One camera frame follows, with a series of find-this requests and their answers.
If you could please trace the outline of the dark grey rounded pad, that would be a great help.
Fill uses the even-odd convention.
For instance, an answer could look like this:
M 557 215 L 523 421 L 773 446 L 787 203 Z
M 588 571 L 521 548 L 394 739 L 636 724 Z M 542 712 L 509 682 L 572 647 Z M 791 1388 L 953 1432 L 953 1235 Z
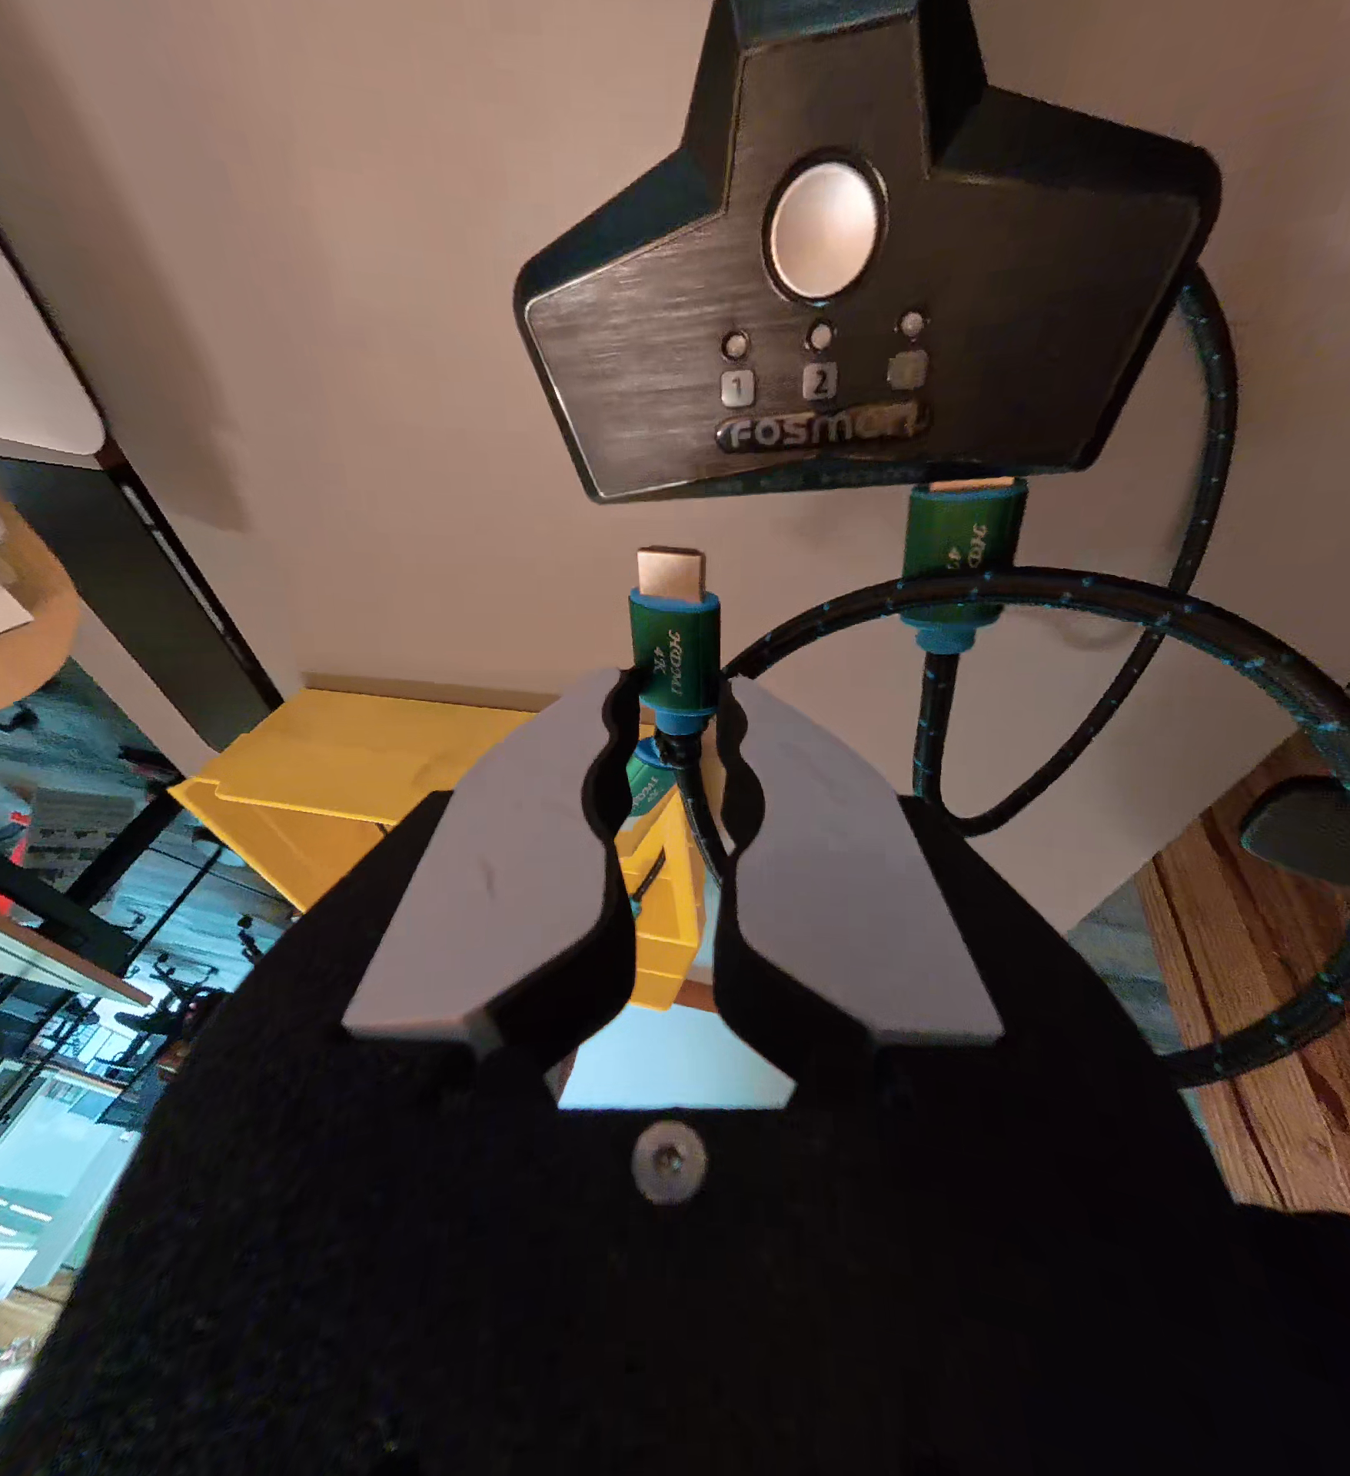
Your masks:
M 1350 798 L 1335 777 L 1287 777 L 1256 797 L 1241 848 L 1302 879 L 1350 888 Z

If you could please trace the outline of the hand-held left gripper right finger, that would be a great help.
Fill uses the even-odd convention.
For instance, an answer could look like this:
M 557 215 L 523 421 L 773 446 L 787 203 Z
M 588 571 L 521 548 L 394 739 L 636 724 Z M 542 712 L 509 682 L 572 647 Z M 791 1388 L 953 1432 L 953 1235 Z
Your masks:
M 722 1021 L 795 1086 L 869 1086 L 881 1057 L 990 1047 L 1003 1021 L 886 779 L 829 730 L 729 680 Z

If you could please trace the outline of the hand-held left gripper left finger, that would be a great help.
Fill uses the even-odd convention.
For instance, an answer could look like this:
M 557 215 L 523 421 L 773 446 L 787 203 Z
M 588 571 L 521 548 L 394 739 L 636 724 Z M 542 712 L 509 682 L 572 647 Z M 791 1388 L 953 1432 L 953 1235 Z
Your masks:
M 599 668 L 452 791 L 341 1022 L 364 1042 L 511 1051 L 548 1074 L 636 980 L 616 837 L 639 674 Z

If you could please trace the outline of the black desk leg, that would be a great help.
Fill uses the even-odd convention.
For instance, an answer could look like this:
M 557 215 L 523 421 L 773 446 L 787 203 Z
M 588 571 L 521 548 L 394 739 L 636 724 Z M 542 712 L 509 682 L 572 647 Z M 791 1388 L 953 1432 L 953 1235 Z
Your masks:
M 107 429 L 98 469 L 0 456 L 0 494 L 71 576 L 78 661 L 186 772 L 279 708 L 281 693 L 128 462 L 55 312 L 0 226 L 9 264 L 63 345 Z

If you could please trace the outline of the grey table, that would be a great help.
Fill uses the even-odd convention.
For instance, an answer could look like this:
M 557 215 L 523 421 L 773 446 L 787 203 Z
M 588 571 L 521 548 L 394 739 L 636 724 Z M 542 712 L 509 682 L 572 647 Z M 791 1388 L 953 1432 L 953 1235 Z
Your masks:
M 0 913 L 0 976 L 65 988 L 78 996 L 145 1007 L 151 998 L 130 980 L 78 957 L 73 950 L 13 923 Z

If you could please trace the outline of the round wooden table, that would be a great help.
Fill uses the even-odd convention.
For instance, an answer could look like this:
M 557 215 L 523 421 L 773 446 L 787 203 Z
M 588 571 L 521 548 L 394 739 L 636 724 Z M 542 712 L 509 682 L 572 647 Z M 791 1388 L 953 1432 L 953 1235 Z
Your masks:
M 19 703 L 50 680 L 69 659 L 80 615 L 75 584 L 48 544 L 0 494 L 8 540 L 0 551 L 17 574 L 15 596 L 32 622 L 0 636 L 0 710 Z

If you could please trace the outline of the wooden plank board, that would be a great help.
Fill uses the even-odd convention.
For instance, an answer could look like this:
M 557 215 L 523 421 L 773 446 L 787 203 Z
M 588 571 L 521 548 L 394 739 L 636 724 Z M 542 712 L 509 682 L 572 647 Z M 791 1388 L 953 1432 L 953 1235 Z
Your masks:
M 1256 860 L 1237 839 L 1266 789 L 1323 772 L 1308 741 L 1285 741 L 1139 869 L 1183 1045 L 1212 1043 L 1285 1003 L 1342 938 L 1348 890 Z M 1350 1017 L 1302 1055 L 1187 1101 L 1237 1200 L 1350 1214 Z

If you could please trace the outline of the yellow plastic bin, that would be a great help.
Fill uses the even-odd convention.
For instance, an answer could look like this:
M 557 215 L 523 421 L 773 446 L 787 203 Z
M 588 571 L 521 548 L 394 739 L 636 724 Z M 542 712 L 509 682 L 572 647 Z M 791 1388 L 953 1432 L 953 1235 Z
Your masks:
M 297 913 L 348 875 L 429 793 L 456 783 L 532 718 L 525 710 L 304 689 L 170 797 Z M 616 839 L 636 906 L 632 1005 L 714 1011 L 697 955 L 706 869 L 653 728 L 628 762 L 630 820 Z

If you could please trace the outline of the black HDMI switch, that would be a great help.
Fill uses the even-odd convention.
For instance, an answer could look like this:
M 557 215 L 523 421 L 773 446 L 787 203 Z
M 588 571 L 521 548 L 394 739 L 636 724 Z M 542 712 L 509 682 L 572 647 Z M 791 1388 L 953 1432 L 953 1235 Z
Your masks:
M 515 314 L 603 506 L 1068 473 L 1220 199 L 1204 149 L 990 84 L 969 4 L 714 4 L 678 149 Z

